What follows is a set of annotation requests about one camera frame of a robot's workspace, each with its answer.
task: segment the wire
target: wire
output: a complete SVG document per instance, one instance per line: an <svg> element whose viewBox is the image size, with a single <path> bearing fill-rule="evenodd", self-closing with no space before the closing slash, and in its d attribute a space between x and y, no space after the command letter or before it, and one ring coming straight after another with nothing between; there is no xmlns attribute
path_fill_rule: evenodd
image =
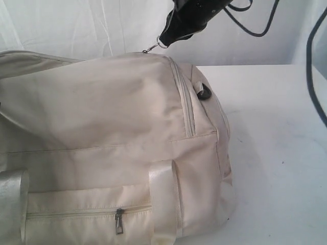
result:
<svg viewBox="0 0 327 245"><path fill-rule="evenodd" d="M229 8L230 9L233 9L234 11L237 11L237 12L244 12L244 11L247 11L251 8L252 4L253 4L253 0L249 0L250 2L250 5L245 7L245 8L239 8L239 7L236 7L234 6L233 4L228 4Z"/></svg>
<svg viewBox="0 0 327 245"><path fill-rule="evenodd" d="M251 36L254 36L254 37L263 37L265 36L268 31L269 31L269 28L271 26L271 23L272 23L272 20L274 19L274 15L275 15L275 12L276 12L276 9L277 9L277 6L278 6L278 3L279 3L279 0L275 0L275 3L272 7L272 10L271 10L271 13L270 13L270 16L269 16L269 19L268 19L268 23L267 23L267 26L265 28L265 30L262 32L262 33L255 33L255 32L252 32L250 31L249 29L247 29L244 25L242 25L226 8L224 8L224 11L226 12L226 14L243 30L245 31L247 34L250 34ZM250 1L250 5L246 8L237 8L235 6L232 5L232 7L230 5L228 5L231 9L235 10L235 11L238 11L238 12L243 12L243 11L246 11L248 10L251 6L252 6L252 1Z"/></svg>
<svg viewBox="0 0 327 245"><path fill-rule="evenodd" d="M232 4L229 4L228 7L231 8L232 10L234 10L234 11L237 11L237 12L244 12L244 11L249 10L251 8L251 6L252 6L253 0L249 0L249 1L250 1L250 5L245 7L245 8L238 8L238 7L235 7ZM275 0L275 3L273 5L273 7L272 7L272 10L271 10L271 13L270 13L270 16L269 16L269 19L268 19L267 26L266 26L265 30L262 33L254 33L252 31L250 31L244 25L242 25L226 8L224 8L224 11L243 31L245 31L246 33L248 33L248 34L250 34L251 36L254 36L254 37L263 37L268 33L268 31L270 29L270 26L271 26L271 23L273 21L273 18L274 18L278 3L279 3L279 0ZM314 39L319 27L321 26L321 24L324 21L324 19L326 18L326 16L327 16L327 7L325 8L324 12L322 13L320 18L316 22L316 25L313 27L313 29L312 29L312 31L311 31L311 33L309 35L308 42L307 42L307 62L306 62L306 65L307 65L307 85L308 85L308 91L309 91L310 98L312 100L312 103L313 103L315 109L318 112L319 117L321 118L321 120L325 124L325 126L327 127L327 115L324 112L324 110L323 110L323 108L322 108L322 106L321 106L321 104L319 102L319 99L317 97L317 94L316 94L314 86L313 86L313 78L312 78L312 43L313 43L313 39Z"/></svg>
<svg viewBox="0 0 327 245"><path fill-rule="evenodd" d="M323 108L321 107L321 104L317 98L314 86L313 86L313 79L312 79L312 43L313 39L321 26L322 22L327 16L327 7L325 8L324 12L318 19L316 25L313 27L309 38L308 38L308 43L307 43L307 84L308 84L308 91L310 98L312 100L313 105L315 106L318 115L320 116L322 122L325 124L327 127L327 116L326 113L324 112Z"/></svg>

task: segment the white table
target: white table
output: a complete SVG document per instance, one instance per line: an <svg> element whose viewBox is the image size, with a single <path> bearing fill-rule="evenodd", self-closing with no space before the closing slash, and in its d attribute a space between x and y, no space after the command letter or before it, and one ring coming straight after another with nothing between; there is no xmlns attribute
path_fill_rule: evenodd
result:
<svg viewBox="0 0 327 245"><path fill-rule="evenodd" d="M177 245L326 245L327 129L304 66L204 66L231 127L238 206L216 233ZM327 81L315 70L327 110Z"/></svg>

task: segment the zipper pocket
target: zipper pocket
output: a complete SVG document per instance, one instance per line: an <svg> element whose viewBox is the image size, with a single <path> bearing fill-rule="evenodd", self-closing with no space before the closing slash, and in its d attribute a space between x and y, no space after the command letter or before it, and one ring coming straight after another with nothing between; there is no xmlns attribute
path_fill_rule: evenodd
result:
<svg viewBox="0 0 327 245"><path fill-rule="evenodd" d="M27 213L26 220L49 219L49 218L70 218L70 217L96 217L114 216L116 235L124 233L123 216L124 214L138 213L151 210L150 205L129 207L129 208L108 208L108 209L87 209L72 210L62 213Z"/></svg>
<svg viewBox="0 0 327 245"><path fill-rule="evenodd" d="M193 115L193 108L192 108L192 101L190 91L186 85L185 79L179 68L173 59L168 58L174 79L176 82L176 86L178 92L180 94L180 99L182 103L183 115L184 115L184 123L185 123L185 130L187 138L195 136L195 122L194 122L194 115Z"/></svg>

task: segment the bag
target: bag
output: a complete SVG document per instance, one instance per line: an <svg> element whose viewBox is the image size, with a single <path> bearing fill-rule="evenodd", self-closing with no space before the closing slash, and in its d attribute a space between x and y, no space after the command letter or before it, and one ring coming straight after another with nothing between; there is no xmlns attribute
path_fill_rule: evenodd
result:
<svg viewBox="0 0 327 245"><path fill-rule="evenodd" d="M228 122L195 66L5 52L0 102L1 244L168 245L235 207Z"/></svg>

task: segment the satin strap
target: satin strap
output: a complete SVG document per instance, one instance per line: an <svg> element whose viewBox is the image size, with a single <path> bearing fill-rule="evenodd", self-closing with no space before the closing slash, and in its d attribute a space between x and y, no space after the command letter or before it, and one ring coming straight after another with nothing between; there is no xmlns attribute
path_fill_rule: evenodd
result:
<svg viewBox="0 0 327 245"><path fill-rule="evenodd" d="M0 244L25 244L28 189L27 171L0 173Z"/></svg>
<svg viewBox="0 0 327 245"><path fill-rule="evenodd" d="M154 234L151 245L173 245L181 234L181 211L175 162L156 162L149 171Z"/></svg>

